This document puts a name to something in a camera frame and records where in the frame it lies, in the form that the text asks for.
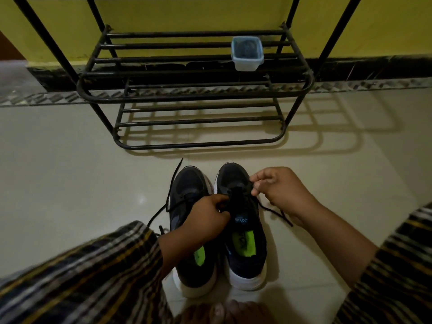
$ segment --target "striped sleeve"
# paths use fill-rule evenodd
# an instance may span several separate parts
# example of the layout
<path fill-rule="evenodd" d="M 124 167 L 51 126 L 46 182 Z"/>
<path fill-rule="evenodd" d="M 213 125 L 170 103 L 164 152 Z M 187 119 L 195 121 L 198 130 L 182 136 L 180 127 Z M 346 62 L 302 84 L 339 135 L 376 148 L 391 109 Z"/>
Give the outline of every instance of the striped sleeve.
<path fill-rule="evenodd" d="M 156 235 L 141 222 L 0 283 L 0 324 L 170 323 Z"/>
<path fill-rule="evenodd" d="M 384 242 L 348 294 L 335 323 L 431 323 L 432 203 Z"/>

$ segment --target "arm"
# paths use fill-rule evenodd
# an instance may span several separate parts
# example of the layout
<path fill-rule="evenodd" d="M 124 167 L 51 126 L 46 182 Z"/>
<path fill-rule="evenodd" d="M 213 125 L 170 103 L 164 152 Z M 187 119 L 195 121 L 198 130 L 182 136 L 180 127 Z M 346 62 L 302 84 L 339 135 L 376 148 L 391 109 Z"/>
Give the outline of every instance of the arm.
<path fill-rule="evenodd" d="M 358 230 L 321 205 L 287 167 L 272 167 L 252 175 L 252 194 L 263 193 L 271 204 L 306 229 L 350 288 L 360 278 L 378 248 Z"/>
<path fill-rule="evenodd" d="M 178 229 L 161 235 L 162 278 L 184 258 L 198 250 L 206 242 L 215 239 L 230 220 L 229 212 L 219 212 L 217 204 L 228 196 L 213 194 L 201 198 L 193 205 L 186 221 Z"/>

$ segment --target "person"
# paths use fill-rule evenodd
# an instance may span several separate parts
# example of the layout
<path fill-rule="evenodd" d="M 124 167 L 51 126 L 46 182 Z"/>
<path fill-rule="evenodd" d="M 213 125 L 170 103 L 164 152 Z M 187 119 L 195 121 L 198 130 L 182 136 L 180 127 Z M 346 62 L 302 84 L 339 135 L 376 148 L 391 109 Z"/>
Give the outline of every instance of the person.
<path fill-rule="evenodd" d="M 250 177 L 251 194 L 307 230 L 351 291 L 335 323 L 429 323 L 432 318 L 432 204 L 413 212 L 377 248 L 327 209 L 287 167 Z M 0 283 L 0 323 L 275 323 L 265 305 L 198 305 L 175 319 L 162 279 L 215 239 L 230 220 L 227 196 L 197 201 L 184 224 L 157 237 L 141 222 L 66 251 Z"/>

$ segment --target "black metal shoe rack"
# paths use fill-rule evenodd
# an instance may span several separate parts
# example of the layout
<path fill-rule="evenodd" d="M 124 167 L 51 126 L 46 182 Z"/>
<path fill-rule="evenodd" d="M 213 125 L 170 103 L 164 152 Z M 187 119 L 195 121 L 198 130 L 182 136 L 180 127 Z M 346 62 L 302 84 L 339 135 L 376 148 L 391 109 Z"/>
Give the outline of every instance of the black metal shoe rack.
<path fill-rule="evenodd" d="M 361 0 L 350 0 L 345 8 L 342 16 L 339 19 L 333 33 L 319 59 L 317 60 L 313 70 L 309 67 L 303 57 L 299 47 L 291 35 L 290 28 L 294 18 L 295 11 L 300 0 L 293 0 L 288 18 L 280 27 L 274 30 L 258 30 L 258 31 L 192 31 L 192 32 L 151 32 L 151 33 L 118 33 L 112 32 L 111 27 L 104 23 L 98 11 L 94 0 L 87 0 L 93 16 L 101 31 L 101 37 L 94 48 L 94 51 L 81 75 L 73 69 L 72 65 L 66 59 L 63 52 L 58 47 L 57 43 L 46 30 L 39 17 L 31 8 L 27 0 L 14 0 L 20 10 L 30 21 L 36 32 L 45 42 L 46 46 L 51 50 L 58 62 L 61 64 L 71 80 L 76 84 L 79 95 L 90 103 L 95 113 L 104 123 L 110 134 L 113 136 L 115 143 L 129 150 L 148 150 L 148 149 L 171 149 L 171 148 L 191 148 L 191 147 L 209 147 L 209 146 L 238 146 L 261 143 L 272 143 L 281 139 L 286 129 L 293 118 L 295 112 L 299 108 L 305 95 L 312 88 L 315 77 L 318 75 L 322 65 L 326 61 L 338 38 L 342 34 L 357 5 Z M 304 70 L 304 86 L 301 90 L 294 91 L 285 88 L 284 85 L 275 87 L 272 84 L 272 72 L 262 71 L 260 67 L 256 72 L 242 72 L 239 79 L 239 72 L 235 71 L 234 66 L 221 69 L 180 69 L 180 70 L 130 70 L 127 64 L 155 64 L 155 63 L 178 63 L 178 62 L 203 62 L 203 61 L 230 61 L 230 54 L 220 55 L 195 55 L 195 56 L 152 56 L 152 57 L 118 57 L 116 50 L 144 50 L 144 49 L 206 49 L 206 48 L 230 48 L 230 42 L 176 42 L 179 37 L 231 37 L 237 35 L 272 37 L 280 36 L 280 41 L 264 40 L 263 47 L 277 47 L 276 53 L 265 53 L 264 61 L 278 59 L 297 59 Z M 171 43 L 115 43 L 119 38 L 155 38 L 166 37 L 172 38 Z M 282 53 L 283 47 L 290 46 L 293 53 Z M 101 50 L 109 50 L 111 58 L 99 58 Z M 111 71 L 95 71 L 95 64 L 111 64 Z M 220 77 L 220 74 L 226 74 L 225 77 L 233 77 L 231 81 L 221 80 L 215 82 L 200 82 L 200 75 L 214 74 Z M 181 77 L 197 77 L 192 83 L 177 83 L 182 81 Z M 145 81 L 155 81 L 161 78 L 169 78 L 174 84 L 140 84 L 140 79 L 145 78 Z M 122 79 L 124 83 L 124 92 L 117 95 L 94 96 L 89 92 L 89 81 L 104 80 L 104 79 Z M 297 97 L 288 116 L 283 117 L 279 107 L 278 97 Z M 173 102 L 173 101 L 204 101 L 204 100 L 238 100 L 249 99 L 248 103 L 233 102 L 233 103 L 174 103 L 168 106 L 162 105 L 143 105 L 139 107 L 127 108 L 126 104 L 141 103 L 141 102 Z M 253 99 L 271 99 L 272 102 L 257 102 Z M 120 109 L 114 126 L 107 119 L 98 104 L 120 103 Z M 257 117 L 221 117 L 211 119 L 179 119 L 179 120 L 148 120 L 140 122 L 123 122 L 124 114 L 129 113 L 149 113 L 156 111 L 171 111 L 171 110 L 206 110 L 206 109 L 228 109 L 228 108 L 253 108 L 253 107 L 269 107 L 276 110 L 274 116 L 257 116 Z M 157 145 L 127 145 L 122 142 L 122 136 L 118 132 L 122 127 L 136 126 L 155 126 L 155 125 L 182 125 L 182 124 L 205 124 L 205 123 L 227 123 L 227 122 L 248 122 L 248 121 L 265 121 L 273 120 L 275 123 L 281 124 L 280 134 L 270 139 L 251 139 L 251 140 L 234 140 L 220 142 L 199 142 L 199 143 L 175 143 L 175 144 L 157 144 Z"/>

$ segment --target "shoe insole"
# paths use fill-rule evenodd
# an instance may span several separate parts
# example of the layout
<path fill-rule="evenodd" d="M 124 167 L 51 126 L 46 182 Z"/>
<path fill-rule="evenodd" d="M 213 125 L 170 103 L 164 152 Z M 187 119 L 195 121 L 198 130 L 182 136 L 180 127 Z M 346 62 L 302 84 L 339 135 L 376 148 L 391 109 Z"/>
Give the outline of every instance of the shoe insole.
<path fill-rule="evenodd" d="M 232 242 L 235 251 L 243 257 L 252 257 L 256 255 L 254 231 L 234 232 Z"/>
<path fill-rule="evenodd" d="M 204 264 L 204 261 L 206 260 L 206 252 L 204 250 L 204 246 L 195 251 L 193 257 L 195 258 L 195 262 L 197 263 L 197 265 L 202 266 Z"/>

